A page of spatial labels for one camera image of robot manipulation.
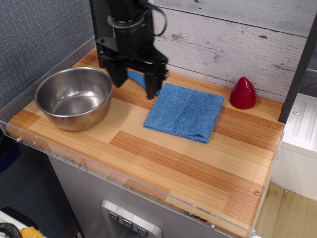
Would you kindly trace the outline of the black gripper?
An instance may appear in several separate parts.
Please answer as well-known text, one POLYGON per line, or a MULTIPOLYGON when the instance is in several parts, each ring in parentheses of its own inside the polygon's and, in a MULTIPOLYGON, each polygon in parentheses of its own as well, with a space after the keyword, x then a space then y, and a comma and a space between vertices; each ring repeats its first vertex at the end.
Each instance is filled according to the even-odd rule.
POLYGON ((127 80, 127 68, 145 73, 147 98, 157 96, 162 81, 166 79, 168 62, 154 47, 154 28, 142 24, 134 31, 114 29, 113 37, 100 37, 100 58, 109 72, 114 85, 119 88, 127 80))

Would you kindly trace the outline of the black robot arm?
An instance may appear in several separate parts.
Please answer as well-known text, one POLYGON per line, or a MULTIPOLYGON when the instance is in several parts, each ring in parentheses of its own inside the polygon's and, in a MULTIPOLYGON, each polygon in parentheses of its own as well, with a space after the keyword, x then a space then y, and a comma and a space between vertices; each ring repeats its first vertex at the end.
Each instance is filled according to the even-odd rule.
POLYGON ((106 22, 112 37, 99 36, 99 62, 106 68, 114 85, 120 87, 128 78, 128 68, 143 72, 148 99, 153 99, 166 80, 168 59, 154 47, 153 11, 164 12, 146 0, 107 0, 106 22))

